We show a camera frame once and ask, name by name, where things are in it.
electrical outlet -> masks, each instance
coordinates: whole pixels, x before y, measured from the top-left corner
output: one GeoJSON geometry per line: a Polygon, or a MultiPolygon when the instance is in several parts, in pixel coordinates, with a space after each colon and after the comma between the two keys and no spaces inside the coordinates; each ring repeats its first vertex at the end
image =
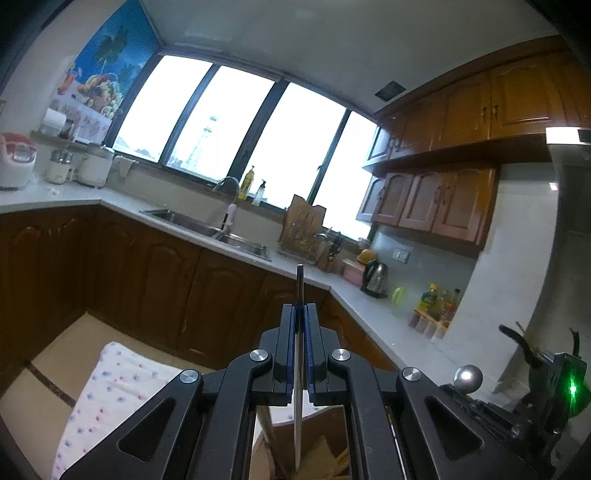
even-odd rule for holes
{"type": "Polygon", "coordinates": [[[401,248],[395,248],[394,252],[392,253],[392,258],[394,260],[398,260],[399,262],[406,263],[409,255],[410,252],[402,250],[401,248]]]}

jar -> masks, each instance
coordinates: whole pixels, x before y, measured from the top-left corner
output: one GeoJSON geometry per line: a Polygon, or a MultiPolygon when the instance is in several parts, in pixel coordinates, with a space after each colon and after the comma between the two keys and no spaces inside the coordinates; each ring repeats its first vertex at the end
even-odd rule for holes
{"type": "Polygon", "coordinates": [[[73,154],[66,150],[54,150],[51,152],[49,165],[45,177],[51,183],[62,184],[66,181],[68,171],[72,166],[73,154]]]}

poster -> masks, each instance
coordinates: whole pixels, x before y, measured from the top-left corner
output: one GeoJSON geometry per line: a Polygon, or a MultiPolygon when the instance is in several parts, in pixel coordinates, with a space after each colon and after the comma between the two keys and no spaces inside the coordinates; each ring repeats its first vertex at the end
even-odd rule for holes
{"type": "Polygon", "coordinates": [[[102,143],[139,72],[160,45],[138,0],[128,0],[68,69],[50,108],[74,121],[76,140],[102,143]]]}

metal ball knob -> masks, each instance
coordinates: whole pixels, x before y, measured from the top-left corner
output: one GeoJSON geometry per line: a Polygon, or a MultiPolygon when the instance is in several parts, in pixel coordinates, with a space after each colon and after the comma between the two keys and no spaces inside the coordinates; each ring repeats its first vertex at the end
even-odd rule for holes
{"type": "Polygon", "coordinates": [[[453,386],[460,393],[468,395],[482,385],[482,371],[476,365],[464,365],[453,376],[453,386]]]}

dish soap bottle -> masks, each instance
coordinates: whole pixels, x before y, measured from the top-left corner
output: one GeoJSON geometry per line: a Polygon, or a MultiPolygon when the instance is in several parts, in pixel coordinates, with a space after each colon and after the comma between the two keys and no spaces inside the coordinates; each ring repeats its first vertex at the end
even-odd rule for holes
{"type": "Polygon", "coordinates": [[[238,193],[238,200],[246,200],[248,196],[248,192],[251,189],[251,185],[253,180],[255,179],[255,167],[248,171],[246,175],[244,175],[244,180],[242,180],[242,185],[240,185],[240,193],[238,193]]]}
{"type": "Polygon", "coordinates": [[[439,286],[436,283],[431,283],[429,285],[429,291],[423,293],[421,300],[418,302],[417,310],[421,310],[427,313],[430,309],[432,309],[435,305],[435,302],[437,301],[438,289],[439,286]]]}
{"type": "Polygon", "coordinates": [[[252,201],[252,204],[255,207],[258,207],[261,204],[262,196],[265,194],[265,180],[262,181],[261,186],[256,191],[255,199],[252,201]]]}

